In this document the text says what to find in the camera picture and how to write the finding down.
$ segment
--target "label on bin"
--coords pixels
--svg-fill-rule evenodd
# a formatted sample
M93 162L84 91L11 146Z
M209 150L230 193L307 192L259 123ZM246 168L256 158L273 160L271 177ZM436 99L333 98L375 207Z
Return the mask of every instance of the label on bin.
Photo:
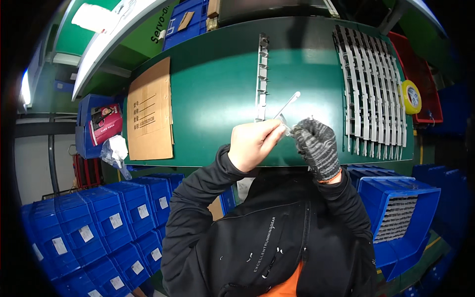
M111 284L114 287L114 289L118 290L124 286L124 283L120 279L120 277L114 277L111 279Z
M167 203L167 198L166 197L161 197L160 199L158 199L158 201L160 202L160 207L161 209L165 209L168 207L168 203Z
M81 234L81 237L83 238L84 242L88 242L94 238L94 235L92 234L91 229L89 228L88 225L85 225L78 231L79 231L79 234Z
M160 259L162 257L162 253L160 253L160 250L158 248L154 249L152 252L152 258L154 261Z
M141 205L139 207L137 207L137 209L139 210L139 215L140 215L140 218L143 219L143 218L146 218L149 216L148 214L148 210L147 210L147 205Z
M110 216L109 219L111 220L112 228L117 228L122 226L122 220L120 218L120 214L116 213L113 216Z
M90 297L102 297L101 293L97 290L92 290L91 292L87 293Z
M53 239L52 242L55 245L55 249L58 252L58 255L67 253L66 246L64 245L63 239L61 237Z
M33 243L32 247L33 247L33 250L35 251L36 256L38 257L38 261L41 262L41 260L43 260L45 257L43 257L41 252L38 250L38 247L36 246L36 243Z
M137 261L132 265L132 270L135 272L136 275L138 275L143 270L143 266L142 264L140 264L139 261Z

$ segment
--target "cardboard box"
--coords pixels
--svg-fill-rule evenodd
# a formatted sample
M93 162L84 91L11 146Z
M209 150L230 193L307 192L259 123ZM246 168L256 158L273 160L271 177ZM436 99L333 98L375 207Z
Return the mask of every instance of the cardboard box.
M221 0L209 0L208 3L208 18L212 19L219 15L219 9L221 7Z
M170 57L153 65L130 85L127 140L131 160L173 157Z
M208 206L209 211L213 215L213 220L219 220L224 217L223 208L221 207L221 199L219 196Z

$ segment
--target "person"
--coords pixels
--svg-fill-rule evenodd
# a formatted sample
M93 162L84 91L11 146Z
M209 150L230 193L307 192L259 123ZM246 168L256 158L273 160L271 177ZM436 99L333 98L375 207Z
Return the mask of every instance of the person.
M373 296L371 223L331 128L292 129L310 172L261 172L246 200L213 222L208 205L252 175L284 133L278 120L236 126L215 161L173 192L163 285L176 296Z

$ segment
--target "red plastic bin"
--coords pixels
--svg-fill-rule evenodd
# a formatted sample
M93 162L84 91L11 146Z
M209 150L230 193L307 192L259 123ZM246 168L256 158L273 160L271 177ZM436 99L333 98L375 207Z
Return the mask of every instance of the red plastic bin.
M420 92L422 108L418 114L412 115L414 123L433 124L443 122L439 95L427 62L416 55L405 36L389 32L388 37L401 62L404 76L416 84Z

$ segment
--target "cardboard sheet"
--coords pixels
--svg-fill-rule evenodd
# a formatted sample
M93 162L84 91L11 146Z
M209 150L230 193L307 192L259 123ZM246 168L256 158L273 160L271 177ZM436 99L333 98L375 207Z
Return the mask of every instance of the cardboard sheet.
M195 14L194 11L185 12L185 15L181 19L180 25L178 26L178 31L181 31L181 30L185 29L188 26L188 24L190 23L191 18L193 17L194 14Z
M127 139L130 160L173 157L170 57L153 65L130 85Z

